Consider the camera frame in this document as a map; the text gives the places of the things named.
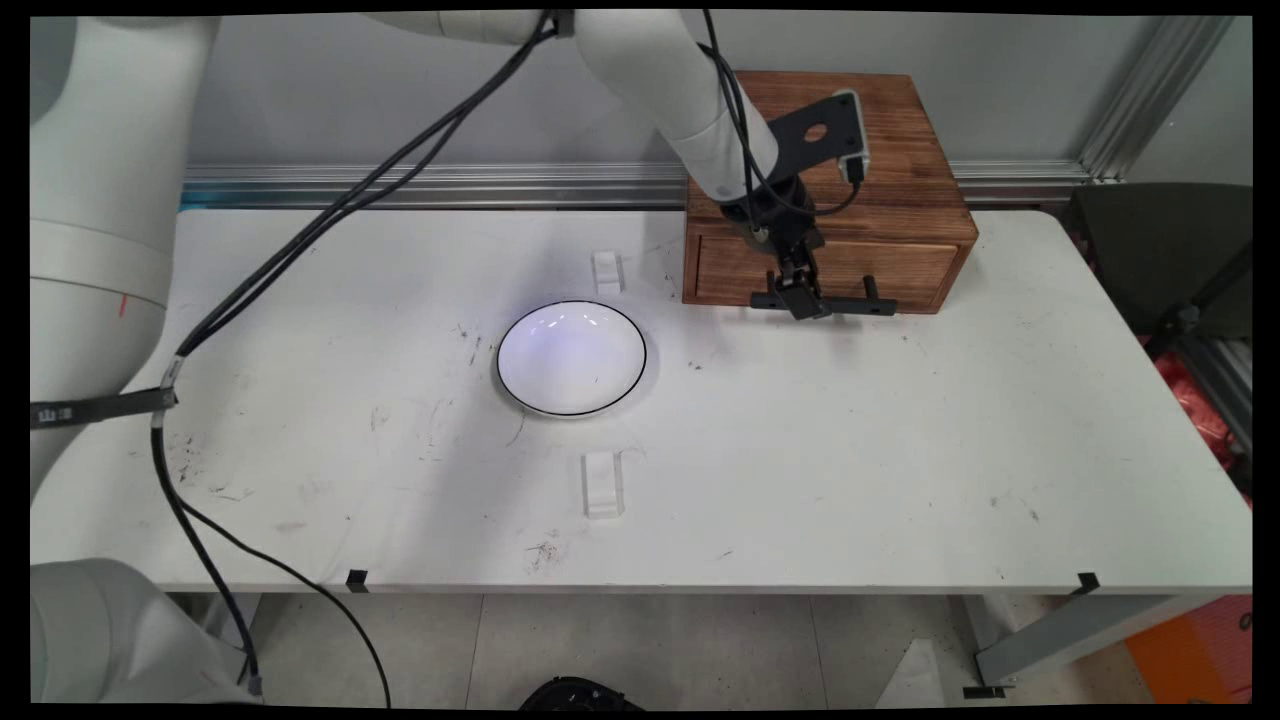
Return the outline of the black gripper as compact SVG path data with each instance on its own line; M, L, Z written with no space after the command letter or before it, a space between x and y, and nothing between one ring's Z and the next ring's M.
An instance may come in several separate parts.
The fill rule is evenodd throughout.
M822 319L832 310L819 282L819 266L813 251L826 246L826 238L812 215L815 204L800 176L792 176L768 188L755 187L749 199L724 202L722 217L755 252L777 252L777 297L797 319Z

